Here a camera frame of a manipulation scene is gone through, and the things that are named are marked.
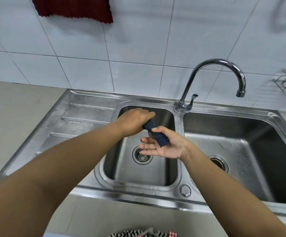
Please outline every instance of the double sink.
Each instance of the double sink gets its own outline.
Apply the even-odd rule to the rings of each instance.
[[[176,99],[68,89],[10,161],[0,180],[46,149],[115,121],[129,109],[154,111],[153,122],[185,136],[276,214],[286,216],[286,122],[277,111]],[[180,160],[139,153],[147,131],[119,141],[72,194],[211,213]]]

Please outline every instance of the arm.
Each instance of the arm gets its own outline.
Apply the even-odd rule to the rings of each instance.
[[[142,138],[146,155],[181,159],[206,203],[228,236],[286,236],[286,226],[251,192],[212,163],[192,142],[165,127],[154,132],[165,134],[169,146],[160,147]]]
[[[154,112],[132,109],[116,122],[64,141],[0,183],[0,236],[42,236],[54,211],[108,150],[135,135]]]

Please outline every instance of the right hand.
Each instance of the right hand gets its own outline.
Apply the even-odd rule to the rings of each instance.
[[[157,141],[152,137],[142,137],[139,147],[141,149],[140,153],[144,155],[158,155],[161,157],[166,157],[170,159],[183,159],[185,153],[187,152],[188,146],[192,143],[179,135],[178,133],[169,130],[166,127],[159,126],[152,129],[153,132],[163,133],[169,139],[169,144],[167,146],[160,147]]]

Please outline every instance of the dark red towel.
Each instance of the dark red towel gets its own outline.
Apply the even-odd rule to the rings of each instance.
[[[92,18],[113,23],[109,0],[32,0],[40,16]]]

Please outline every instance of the black and white striped cloth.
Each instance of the black and white striped cloth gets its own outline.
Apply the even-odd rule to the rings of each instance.
[[[142,234],[144,231],[142,230],[125,230],[121,234],[112,234],[109,235],[109,237],[137,237],[139,234]],[[159,236],[159,237],[168,237],[168,234],[162,233],[160,231],[154,233],[154,235],[147,234],[147,237],[154,237],[154,236]]]

